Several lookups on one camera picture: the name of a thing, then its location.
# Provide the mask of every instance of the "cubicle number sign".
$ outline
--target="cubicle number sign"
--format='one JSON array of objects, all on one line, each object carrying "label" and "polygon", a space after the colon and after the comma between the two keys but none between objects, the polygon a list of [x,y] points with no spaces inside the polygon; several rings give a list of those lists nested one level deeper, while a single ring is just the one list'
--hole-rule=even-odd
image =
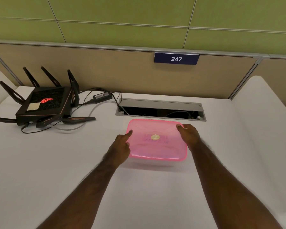
[{"label": "cubicle number sign", "polygon": [[199,55],[155,52],[154,62],[196,65]]}]

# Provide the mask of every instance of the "green wall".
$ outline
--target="green wall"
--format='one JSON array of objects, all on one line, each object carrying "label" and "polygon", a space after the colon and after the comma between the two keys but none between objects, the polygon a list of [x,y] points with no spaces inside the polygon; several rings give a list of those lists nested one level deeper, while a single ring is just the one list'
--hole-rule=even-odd
[{"label": "green wall", "polygon": [[286,0],[0,0],[0,39],[286,54]]}]

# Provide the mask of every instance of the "gold sticker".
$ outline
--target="gold sticker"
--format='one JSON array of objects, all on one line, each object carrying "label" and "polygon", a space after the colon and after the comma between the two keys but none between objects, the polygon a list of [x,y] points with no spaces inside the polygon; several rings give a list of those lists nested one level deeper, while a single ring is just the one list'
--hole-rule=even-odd
[{"label": "gold sticker", "polygon": [[152,138],[153,140],[159,140],[159,139],[160,139],[160,136],[157,135],[157,134],[155,134],[155,135],[152,135],[151,138]]}]

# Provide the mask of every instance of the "right hand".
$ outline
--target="right hand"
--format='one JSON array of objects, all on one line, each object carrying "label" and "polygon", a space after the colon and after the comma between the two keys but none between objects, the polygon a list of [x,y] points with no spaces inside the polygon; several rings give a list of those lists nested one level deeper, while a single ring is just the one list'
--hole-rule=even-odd
[{"label": "right hand", "polygon": [[199,133],[197,129],[190,124],[183,124],[183,127],[180,124],[176,125],[181,138],[187,144],[188,148],[191,148],[201,142]]}]

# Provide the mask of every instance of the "plastic food container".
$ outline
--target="plastic food container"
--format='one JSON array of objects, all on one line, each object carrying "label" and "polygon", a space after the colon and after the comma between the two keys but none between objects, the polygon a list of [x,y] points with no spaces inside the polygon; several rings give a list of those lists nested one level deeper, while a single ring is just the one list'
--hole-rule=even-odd
[{"label": "plastic food container", "polygon": [[187,156],[187,145],[176,128],[175,121],[133,119],[129,122],[127,132],[133,133],[127,142],[130,143],[129,157],[141,160],[163,162],[183,161]]}]

